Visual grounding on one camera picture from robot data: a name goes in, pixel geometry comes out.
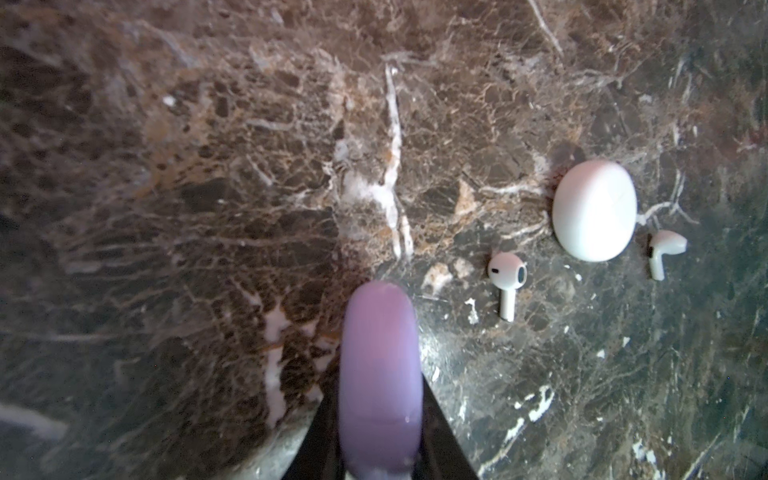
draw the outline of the wireless earbud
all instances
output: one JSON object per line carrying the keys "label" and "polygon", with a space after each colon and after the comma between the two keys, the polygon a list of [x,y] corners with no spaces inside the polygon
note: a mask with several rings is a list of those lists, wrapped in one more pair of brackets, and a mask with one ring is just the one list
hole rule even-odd
{"label": "wireless earbud", "polygon": [[520,257],[514,253],[501,252],[488,264],[488,276],[502,291],[502,304],[498,315],[512,322],[515,320],[515,294],[528,278],[528,270]]}
{"label": "wireless earbud", "polygon": [[659,230],[650,240],[650,276],[654,280],[664,280],[664,265],[662,255],[678,255],[688,246],[688,240],[679,233],[669,230]]}

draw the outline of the purple rounded tip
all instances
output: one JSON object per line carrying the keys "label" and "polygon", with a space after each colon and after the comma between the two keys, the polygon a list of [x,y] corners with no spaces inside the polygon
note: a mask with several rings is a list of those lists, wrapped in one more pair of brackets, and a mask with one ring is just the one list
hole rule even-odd
{"label": "purple rounded tip", "polygon": [[346,307],[339,373],[339,440],[350,472],[411,471],[423,396],[411,300],[391,283],[362,285]]}

